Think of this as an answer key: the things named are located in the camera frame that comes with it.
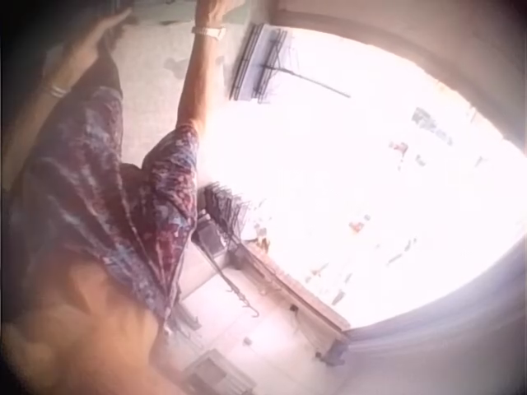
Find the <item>wall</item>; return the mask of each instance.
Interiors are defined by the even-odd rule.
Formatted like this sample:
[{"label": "wall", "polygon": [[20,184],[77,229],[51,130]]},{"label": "wall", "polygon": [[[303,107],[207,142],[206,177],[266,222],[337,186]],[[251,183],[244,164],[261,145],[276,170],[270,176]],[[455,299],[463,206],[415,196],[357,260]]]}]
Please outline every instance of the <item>wall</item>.
[{"label": "wall", "polygon": [[[366,328],[352,341],[346,364],[332,368],[315,358],[317,351],[329,348],[334,339],[331,331],[302,313],[296,317],[289,310],[291,301],[280,292],[227,267],[224,273],[259,317],[243,307],[218,275],[213,276],[183,299],[201,328],[175,334],[172,371],[176,376],[207,350],[217,349],[257,383],[257,395],[513,393],[525,380],[525,282],[518,286],[525,270],[520,270],[519,261],[507,265],[501,274],[487,276],[485,285],[472,295],[495,295],[475,316],[464,309],[463,317],[452,314],[444,327],[429,328],[424,336],[422,332],[401,335],[400,328],[392,328],[381,337],[368,338]],[[492,293],[499,281],[511,278],[511,267],[516,267],[518,281],[506,283],[506,291]],[[450,310],[463,304],[459,300],[463,298],[471,299],[464,292],[450,301]],[[423,314],[414,319],[420,319],[421,326],[427,321]],[[245,338],[252,341],[250,346],[244,344]]]},{"label": "wall", "polygon": [[510,7],[493,0],[279,0],[272,22],[408,58],[523,144],[525,26]]},{"label": "wall", "polygon": [[[226,268],[224,273],[244,292],[259,311],[243,307],[215,276],[183,300],[198,317],[201,328],[177,332],[172,351],[175,370],[183,370],[205,351],[217,349],[258,385],[258,395],[325,395],[338,390],[347,377],[345,368],[329,368],[315,358],[333,337],[304,314],[295,316],[279,292],[266,294],[243,272]],[[244,344],[244,338],[252,341]]]}]

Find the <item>overexposed light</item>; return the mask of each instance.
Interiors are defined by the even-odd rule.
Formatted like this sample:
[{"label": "overexposed light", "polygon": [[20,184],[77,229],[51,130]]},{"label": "overexposed light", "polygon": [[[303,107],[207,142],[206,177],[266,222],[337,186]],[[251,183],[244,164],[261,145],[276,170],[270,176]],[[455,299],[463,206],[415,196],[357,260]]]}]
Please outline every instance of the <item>overexposed light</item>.
[{"label": "overexposed light", "polygon": [[375,47],[295,38],[301,69],[352,97],[277,74],[273,103],[213,143],[220,179],[268,202],[277,264],[359,328],[459,289],[525,235],[527,158],[458,92]]}]

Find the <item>woman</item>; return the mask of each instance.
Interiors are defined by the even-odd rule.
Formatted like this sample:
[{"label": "woman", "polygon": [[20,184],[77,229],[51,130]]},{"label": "woman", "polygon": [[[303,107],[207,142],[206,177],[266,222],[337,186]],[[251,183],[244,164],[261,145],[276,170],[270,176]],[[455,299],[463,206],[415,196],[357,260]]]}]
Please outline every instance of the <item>woman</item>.
[{"label": "woman", "polygon": [[24,313],[2,328],[8,361],[35,393],[177,393],[151,365],[170,330],[196,222],[196,155],[228,0],[198,0],[177,124],[142,168],[120,162],[117,69],[100,21],[22,110],[2,189],[24,212]]}]

